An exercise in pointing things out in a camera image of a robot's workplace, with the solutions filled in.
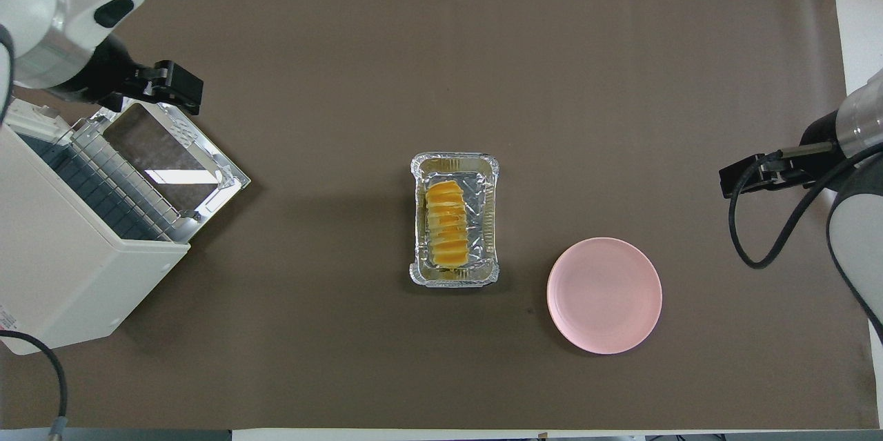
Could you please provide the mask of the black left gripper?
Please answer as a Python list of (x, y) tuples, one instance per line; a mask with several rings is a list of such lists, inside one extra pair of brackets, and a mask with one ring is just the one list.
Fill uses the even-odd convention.
[(53, 86), (52, 95), (76, 104), (96, 104), (121, 112), (123, 99), (168, 104), (197, 116), (203, 80), (171, 60), (137, 63), (116, 35), (104, 39), (72, 79)]

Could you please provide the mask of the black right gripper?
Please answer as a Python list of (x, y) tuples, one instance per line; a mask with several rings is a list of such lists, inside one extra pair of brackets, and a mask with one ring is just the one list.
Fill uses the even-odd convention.
[(810, 146), (808, 154), (784, 156), (767, 162), (748, 176), (742, 193), (781, 190), (795, 186), (809, 188), (846, 159), (836, 137), (836, 112), (814, 121), (804, 131), (800, 146)]

